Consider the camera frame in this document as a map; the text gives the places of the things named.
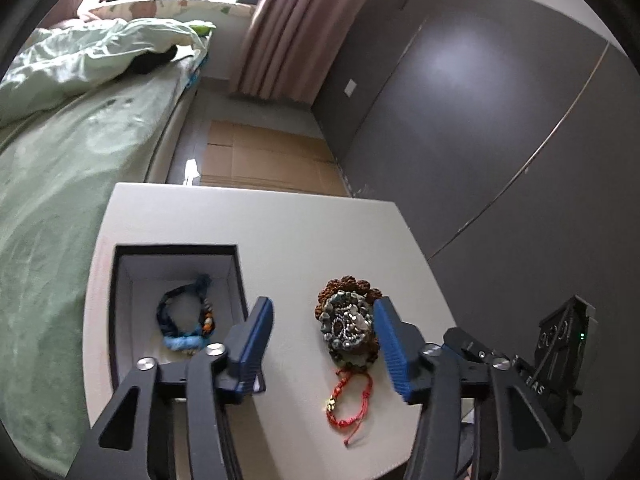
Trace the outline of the grey wardrobe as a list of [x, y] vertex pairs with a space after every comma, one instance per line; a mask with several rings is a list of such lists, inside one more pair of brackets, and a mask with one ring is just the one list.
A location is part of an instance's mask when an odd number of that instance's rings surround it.
[[530, 356], [571, 296], [597, 355], [572, 451], [604, 478], [639, 430], [639, 76], [532, 0], [367, 0], [314, 114], [355, 195], [404, 216], [452, 316]]

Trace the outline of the pink curtain right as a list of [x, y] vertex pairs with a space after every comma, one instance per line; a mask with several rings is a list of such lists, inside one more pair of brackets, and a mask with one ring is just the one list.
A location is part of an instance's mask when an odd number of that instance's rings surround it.
[[314, 102], [367, 0], [259, 0], [230, 92], [252, 99]]

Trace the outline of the light green duvet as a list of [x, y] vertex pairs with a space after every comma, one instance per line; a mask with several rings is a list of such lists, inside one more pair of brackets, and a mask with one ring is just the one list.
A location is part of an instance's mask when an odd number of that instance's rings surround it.
[[93, 21], [69, 28], [35, 29], [1, 81], [1, 125], [52, 110], [121, 74], [141, 55], [172, 47], [196, 55], [208, 48], [189, 24], [173, 18]]

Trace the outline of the bed with green sheet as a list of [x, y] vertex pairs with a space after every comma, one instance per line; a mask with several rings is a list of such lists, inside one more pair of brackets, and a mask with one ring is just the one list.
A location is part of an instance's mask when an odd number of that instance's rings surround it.
[[82, 317], [117, 182], [141, 182], [204, 55], [33, 108], [1, 130], [1, 419], [40, 474], [66, 474], [89, 427]]

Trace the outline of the flattened cardboard on floor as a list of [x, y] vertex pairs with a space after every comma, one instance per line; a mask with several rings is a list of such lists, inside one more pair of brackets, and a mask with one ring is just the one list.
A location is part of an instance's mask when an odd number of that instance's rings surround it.
[[200, 174], [207, 186], [348, 194], [325, 140], [235, 122], [210, 124]]

